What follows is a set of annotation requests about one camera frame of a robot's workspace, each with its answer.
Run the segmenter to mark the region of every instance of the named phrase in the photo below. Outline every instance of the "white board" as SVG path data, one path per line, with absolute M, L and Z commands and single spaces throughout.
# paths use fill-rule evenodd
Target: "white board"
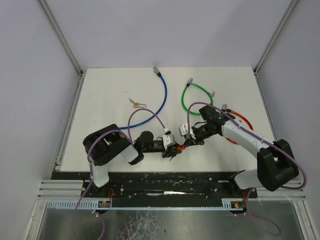
M 187 113 L 181 105 L 181 94 L 189 80 L 215 91 L 214 104 L 228 107 L 244 115 L 254 130 L 273 139 L 267 114 L 251 67 L 164 67 L 159 68 L 164 77 L 168 97 L 163 110 L 158 114 L 164 125 L 171 130 L 175 140 L 182 144 L 179 126 L 187 121 Z M 129 98 L 146 104 L 156 112 L 164 99 L 164 86 L 152 68 L 90 68 L 87 70 L 79 102 L 61 166 L 62 172 L 88 172 L 89 163 L 84 138 L 113 123 L 124 127 L 130 114 L 136 110 Z M 185 104 L 209 102 L 201 90 L 190 86 L 185 95 Z M 202 105 L 194 106 L 197 111 Z M 137 124 L 151 114 L 139 111 L 132 118 Z M 191 116 L 191 124 L 201 122 L 200 116 Z M 150 122 L 133 128 L 130 132 L 135 140 L 143 131 L 151 131 L 161 137 L 163 130 L 154 118 Z M 257 167 L 256 159 L 239 145 L 228 142 L 220 135 L 205 140 L 203 146 L 191 146 L 171 161 L 160 153 L 146 153 L 144 160 L 129 165 L 123 158 L 116 157 L 108 163 L 110 172 L 219 172 L 251 170 Z

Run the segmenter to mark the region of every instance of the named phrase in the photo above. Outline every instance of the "gray wall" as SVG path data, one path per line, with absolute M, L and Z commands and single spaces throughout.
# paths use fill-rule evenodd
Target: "gray wall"
M 36 0 L 0 7 L 0 239 L 20 239 L 77 75 Z
M 320 230 L 320 1 L 301 0 L 260 72 L 279 136 L 308 175 L 305 188 Z
M 47 0 L 82 68 L 255 66 L 291 0 Z

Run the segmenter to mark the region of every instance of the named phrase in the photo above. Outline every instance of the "red cable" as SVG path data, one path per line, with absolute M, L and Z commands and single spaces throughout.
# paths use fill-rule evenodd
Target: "red cable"
M 233 111 L 233 110 L 231 110 L 230 113 L 238 116 L 239 118 L 241 118 L 243 121 L 246 122 L 246 124 L 248 124 L 249 128 L 250 128 L 252 131 L 254 130 L 254 127 L 253 127 L 252 124 L 249 122 L 249 120 L 246 119 L 244 116 L 242 116 L 240 113 L 237 113 L 236 111 Z M 226 139 L 227 139 L 230 143 L 238 145 L 238 143 L 236 143 L 235 141 L 233 141 L 233 140 L 231 140 L 231 139 L 229 139 L 229 138 L 226 138 Z

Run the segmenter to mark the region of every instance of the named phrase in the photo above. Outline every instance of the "robotic arm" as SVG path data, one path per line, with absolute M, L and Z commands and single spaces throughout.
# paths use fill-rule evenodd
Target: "robotic arm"
M 101 140 L 101 143 L 99 142 L 99 145 L 97 144 L 93 148 L 94 151 L 90 155 L 93 160 L 94 183 L 97 187 L 100 187 L 109 181 L 109 177 L 103 180 L 97 180 L 96 178 L 108 176 L 106 164 L 117 155 L 122 155 L 131 165 L 142 161 L 144 153 L 162 153 L 163 158 L 172 159 L 187 147 L 204 145 L 205 139 L 216 134 L 234 140 L 257 159 L 257 169 L 244 170 L 232 176 L 231 180 L 239 189 L 263 186 L 269 191 L 275 191 L 299 175 L 298 167 L 285 155 L 241 130 L 225 114 L 221 115 L 214 108 L 207 105 L 199 109 L 199 112 L 205 121 L 203 125 L 191 127 L 189 135 L 188 124 L 183 124 L 179 127 L 180 135 L 185 138 L 185 142 L 182 145 L 175 142 L 175 137 L 167 129 L 165 129 L 164 135 L 156 140 L 154 140 L 154 135 L 150 131 L 144 131 L 136 139 L 133 146 L 128 139 L 121 137 L 119 134 L 106 136 L 104 141 Z M 112 129 L 118 129 L 115 124 L 111 126 Z M 83 145 L 86 152 L 100 135 L 110 130 L 111 126 L 94 132 L 84 139 Z M 273 144 L 293 157 L 287 141 L 281 139 L 274 141 Z M 98 171 L 95 171 L 95 169 L 98 167 L 100 171 L 97 176 L 95 172 L 98 173 Z

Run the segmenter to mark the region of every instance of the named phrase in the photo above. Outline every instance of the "metal frame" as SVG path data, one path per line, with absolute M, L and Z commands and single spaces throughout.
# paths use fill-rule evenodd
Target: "metal frame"
M 56 164 L 59 164 L 63 158 L 66 143 L 68 141 L 69 133 L 70 133 L 70 127 L 73 122 L 73 118 L 75 115 L 75 111 L 77 108 L 77 104 L 80 97 L 80 92 L 82 89 L 82 85 L 84 82 L 84 75 L 83 70 L 81 69 L 81 66 L 79 65 L 79 62 L 77 61 L 76 57 L 74 56 L 69 44 L 67 43 L 63 33 L 61 32 L 60 27 L 57 24 L 57 21 L 50 10 L 46 0 L 38 0 L 41 8 L 43 9 L 50 25 L 52 26 L 54 32 L 56 33 L 56 36 L 58 40 L 60 41 L 63 49 L 65 50 L 65 53 L 67 54 L 69 60 L 71 61 L 75 71 L 79 74 L 78 77 L 78 84 L 74 90 L 72 101 L 69 107 L 68 115 L 66 117 L 66 120 L 63 125 L 63 130 L 59 139 L 59 144 L 56 149 L 54 159 L 52 162 L 52 166 L 50 168 L 50 173 L 48 174 L 48 178 L 50 178 L 50 175 L 52 171 L 54 170 L 54 167 Z M 300 0 L 292 0 L 286 9 L 280 23 L 278 24 L 276 30 L 274 31 L 268 45 L 266 46 L 260 60 L 258 61 L 256 67 L 254 68 L 253 72 L 257 81 L 257 85 L 260 91 L 260 95 L 262 97 L 262 101 L 267 113 L 268 120 L 271 125 L 271 130 L 273 133 L 274 138 L 277 140 L 279 139 L 273 118 L 270 113 L 270 109 L 266 100 L 265 93 L 263 91 L 263 87 L 261 85 L 261 81 L 259 79 L 259 71 L 263 67 L 268 55 L 270 54 L 271 50 L 273 49 L 273 46 L 275 42 L 277 41 L 279 35 L 281 34 L 282 30 L 284 29 L 284 26 L 286 25 L 288 19 L 292 15 L 294 9 L 297 7 Z M 66 205 L 64 203 L 71 203 L 69 206 L 73 206 L 74 202 L 77 201 L 80 197 L 81 190 L 82 190 L 82 183 L 81 180 L 43 180 L 40 186 L 39 196 L 38 200 L 35 205 L 34 212 L 31 216 L 31 223 L 29 225 L 29 229 L 26 235 L 26 239 L 35 240 L 37 239 L 41 222 L 45 213 L 45 209 L 47 207 L 58 207 L 58 208 L 66 208 Z M 291 181 L 289 183 L 292 187 L 300 185 L 299 181 Z M 316 240 L 319 239 L 319 236 L 317 234 L 317 231 L 313 229 L 313 221 L 311 219 L 310 211 L 307 205 L 305 194 L 302 190 L 286 190 L 286 189 L 278 189 L 275 192 L 267 191 L 263 188 L 257 190 L 258 198 L 252 198 L 250 201 L 292 201 L 295 209 L 296 214 L 299 219 L 299 224 L 301 226 L 303 235 L 305 239 L 310 240 Z M 95 202 L 99 200 L 96 198 L 91 199 L 84 199 L 83 202 L 87 202 L 88 206 L 91 208 L 92 205 L 95 204 Z M 223 199 L 223 201 L 226 202 L 226 205 L 228 205 L 228 201 L 231 199 Z M 164 208 L 165 210 L 181 210 L 177 208 Z

